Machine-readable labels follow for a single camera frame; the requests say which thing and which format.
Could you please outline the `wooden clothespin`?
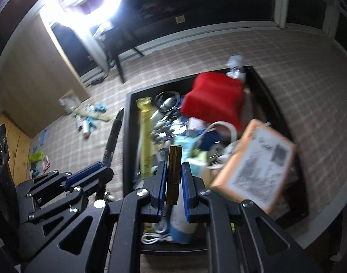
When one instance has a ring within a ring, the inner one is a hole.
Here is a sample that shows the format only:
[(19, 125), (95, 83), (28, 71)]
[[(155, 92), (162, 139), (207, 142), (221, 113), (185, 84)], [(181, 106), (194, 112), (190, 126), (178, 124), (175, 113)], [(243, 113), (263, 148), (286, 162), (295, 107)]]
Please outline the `wooden clothespin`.
[(166, 204), (177, 205), (181, 183), (181, 145), (171, 145), (168, 150)]

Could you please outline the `grey marker pen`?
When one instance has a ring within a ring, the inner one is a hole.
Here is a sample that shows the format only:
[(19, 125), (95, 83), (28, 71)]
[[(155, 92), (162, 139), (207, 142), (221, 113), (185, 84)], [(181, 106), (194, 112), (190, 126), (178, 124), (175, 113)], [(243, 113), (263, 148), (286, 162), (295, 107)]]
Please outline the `grey marker pen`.
[(110, 130), (109, 137), (106, 143), (106, 148), (102, 159), (102, 164), (106, 167), (111, 167), (112, 158), (117, 145), (117, 139), (122, 127), (123, 116), (124, 108), (121, 108), (113, 121), (112, 128)]

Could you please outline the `orange white carton box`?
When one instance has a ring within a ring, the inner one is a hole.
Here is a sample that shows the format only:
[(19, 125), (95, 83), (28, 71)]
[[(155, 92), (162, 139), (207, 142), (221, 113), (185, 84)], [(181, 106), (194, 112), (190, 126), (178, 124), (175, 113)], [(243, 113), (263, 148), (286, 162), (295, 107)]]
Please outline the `orange white carton box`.
[(282, 192), (295, 153), (294, 142), (253, 119), (210, 189), (236, 202), (251, 200), (269, 214)]

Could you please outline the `light blue cream tube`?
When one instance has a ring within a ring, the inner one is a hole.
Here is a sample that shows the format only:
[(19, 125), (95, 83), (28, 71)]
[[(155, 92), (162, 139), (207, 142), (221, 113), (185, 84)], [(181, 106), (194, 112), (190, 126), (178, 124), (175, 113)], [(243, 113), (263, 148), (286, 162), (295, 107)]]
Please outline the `light blue cream tube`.
[(182, 147), (181, 162), (189, 162), (191, 164), (200, 164), (198, 158), (201, 153), (197, 145), (197, 139), (190, 136), (175, 136), (173, 139), (174, 145)]

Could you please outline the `white blue tube bottle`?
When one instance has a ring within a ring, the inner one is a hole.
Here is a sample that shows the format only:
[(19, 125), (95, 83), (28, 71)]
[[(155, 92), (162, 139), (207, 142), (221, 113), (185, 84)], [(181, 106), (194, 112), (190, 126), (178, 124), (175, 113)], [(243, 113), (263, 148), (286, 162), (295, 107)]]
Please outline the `white blue tube bottle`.
[(170, 214), (169, 234), (174, 242), (179, 244), (189, 244), (196, 232), (198, 224), (190, 224), (186, 220), (183, 206), (174, 205)]

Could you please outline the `yellow long sachet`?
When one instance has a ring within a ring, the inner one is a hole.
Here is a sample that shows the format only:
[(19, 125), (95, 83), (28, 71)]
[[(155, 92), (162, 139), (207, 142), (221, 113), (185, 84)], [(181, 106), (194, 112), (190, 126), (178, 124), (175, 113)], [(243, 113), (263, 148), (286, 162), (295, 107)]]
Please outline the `yellow long sachet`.
[(140, 98), (136, 101), (136, 105), (140, 110), (140, 175), (145, 180), (152, 176), (152, 152), (151, 152), (151, 97)]

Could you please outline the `pink lotion bottle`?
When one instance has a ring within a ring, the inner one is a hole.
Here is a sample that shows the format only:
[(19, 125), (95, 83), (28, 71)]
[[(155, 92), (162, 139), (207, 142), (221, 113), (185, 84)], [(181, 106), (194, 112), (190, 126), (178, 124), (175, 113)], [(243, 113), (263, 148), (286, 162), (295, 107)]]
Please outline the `pink lotion bottle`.
[(84, 139), (88, 139), (91, 132), (89, 131), (89, 123), (87, 120), (83, 120), (82, 122), (82, 135)]

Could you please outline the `light blue clothespin centre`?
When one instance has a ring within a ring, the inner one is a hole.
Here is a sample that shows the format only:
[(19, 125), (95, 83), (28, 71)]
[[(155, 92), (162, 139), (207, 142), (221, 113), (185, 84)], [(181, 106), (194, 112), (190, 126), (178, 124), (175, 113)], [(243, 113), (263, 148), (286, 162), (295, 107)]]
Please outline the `light blue clothespin centre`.
[(88, 123), (88, 129), (90, 131), (94, 130), (97, 128), (96, 122), (92, 117), (87, 117), (87, 123)]

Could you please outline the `wrapped bamboo chopsticks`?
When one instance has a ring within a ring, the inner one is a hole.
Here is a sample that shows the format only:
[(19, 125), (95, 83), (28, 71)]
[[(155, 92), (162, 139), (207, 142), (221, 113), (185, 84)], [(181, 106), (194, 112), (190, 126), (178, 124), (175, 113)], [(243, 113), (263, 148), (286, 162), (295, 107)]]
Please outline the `wrapped bamboo chopsticks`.
[(112, 118), (106, 114), (100, 114), (95, 111), (86, 111), (79, 108), (73, 110), (73, 113), (80, 115), (81, 117), (92, 118), (94, 120), (100, 120), (104, 122), (110, 122), (112, 120)]

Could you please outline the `black storage box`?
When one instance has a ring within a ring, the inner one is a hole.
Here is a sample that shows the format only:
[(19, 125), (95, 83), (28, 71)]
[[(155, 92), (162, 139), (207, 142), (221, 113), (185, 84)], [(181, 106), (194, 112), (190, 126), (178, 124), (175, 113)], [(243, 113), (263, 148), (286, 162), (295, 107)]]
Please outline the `black storage box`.
[[(260, 106), (264, 116), (256, 118), (264, 123), (271, 123), (271, 127), (280, 134), (293, 140), (284, 115), (282, 114), (275, 98), (269, 88), (257, 74), (252, 66), (245, 67), (246, 85), (254, 95), (255, 103)], [(125, 115), (123, 119), (123, 194), (128, 195), (133, 191), (137, 176), (138, 145), (140, 133), (140, 114), (136, 101), (144, 97), (155, 98), (159, 93), (176, 91), (180, 95), (188, 93), (193, 85), (196, 75), (166, 81), (146, 88), (127, 93), (125, 101)], [(285, 202), (289, 211), (284, 213), (275, 222), (282, 228), (288, 229), (309, 215), (307, 190), (299, 156), (295, 156), (291, 167), (288, 182), (283, 191)], [(184, 254), (201, 254), (206, 252), (206, 232), (204, 226), (198, 227), (192, 241), (187, 245), (172, 242), (158, 242), (153, 245), (142, 245), (141, 253), (144, 255), (174, 256)]]

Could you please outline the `teal clothespin far right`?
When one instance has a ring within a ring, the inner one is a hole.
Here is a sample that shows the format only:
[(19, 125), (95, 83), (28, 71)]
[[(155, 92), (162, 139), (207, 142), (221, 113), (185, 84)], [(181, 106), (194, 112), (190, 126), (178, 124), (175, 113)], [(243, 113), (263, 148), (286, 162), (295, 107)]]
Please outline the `teal clothespin far right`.
[(94, 110), (100, 113), (106, 113), (106, 106), (100, 102), (94, 106)]

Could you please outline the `white foil pouch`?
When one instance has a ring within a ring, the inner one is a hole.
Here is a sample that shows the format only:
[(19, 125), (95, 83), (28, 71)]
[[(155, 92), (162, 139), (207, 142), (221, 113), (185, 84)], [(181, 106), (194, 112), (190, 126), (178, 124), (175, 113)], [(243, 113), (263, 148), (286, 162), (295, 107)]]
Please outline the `white foil pouch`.
[(69, 90), (59, 100), (60, 105), (65, 110), (67, 115), (71, 114), (75, 109), (81, 105), (81, 100), (75, 94), (73, 90)]

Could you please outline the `red pouch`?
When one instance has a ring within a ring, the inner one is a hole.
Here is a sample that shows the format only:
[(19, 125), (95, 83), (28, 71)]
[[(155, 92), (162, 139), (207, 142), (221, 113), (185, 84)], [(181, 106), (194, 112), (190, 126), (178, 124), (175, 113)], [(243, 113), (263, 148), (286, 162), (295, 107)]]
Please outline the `red pouch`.
[(241, 110), (245, 101), (240, 80), (224, 73), (204, 72), (194, 80), (183, 98), (180, 113), (206, 123), (225, 121), (241, 131)]

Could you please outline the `black chair leg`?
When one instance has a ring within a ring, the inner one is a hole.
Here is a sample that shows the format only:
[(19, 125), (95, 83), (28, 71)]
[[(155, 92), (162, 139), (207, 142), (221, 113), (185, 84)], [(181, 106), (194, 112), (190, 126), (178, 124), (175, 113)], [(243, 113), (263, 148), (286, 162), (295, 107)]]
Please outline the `black chair leg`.
[(134, 32), (123, 30), (121, 28), (113, 28), (104, 33), (106, 39), (104, 46), (108, 55), (108, 59), (112, 60), (117, 67), (121, 82), (126, 82), (123, 72), (122, 63), (119, 55), (122, 53), (133, 50), (136, 55), (144, 57), (145, 55), (137, 48), (138, 38)]

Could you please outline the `silver foil wrapper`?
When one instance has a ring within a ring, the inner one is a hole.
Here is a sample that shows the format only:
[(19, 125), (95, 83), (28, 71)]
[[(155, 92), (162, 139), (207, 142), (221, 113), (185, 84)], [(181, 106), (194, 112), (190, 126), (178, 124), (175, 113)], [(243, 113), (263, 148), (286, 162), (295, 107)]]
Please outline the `silver foil wrapper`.
[(231, 56), (226, 63), (226, 66), (229, 68), (229, 71), (226, 73), (226, 75), (230, 78), (245, 82), (246, 73), (242, 63), (242, 55)]

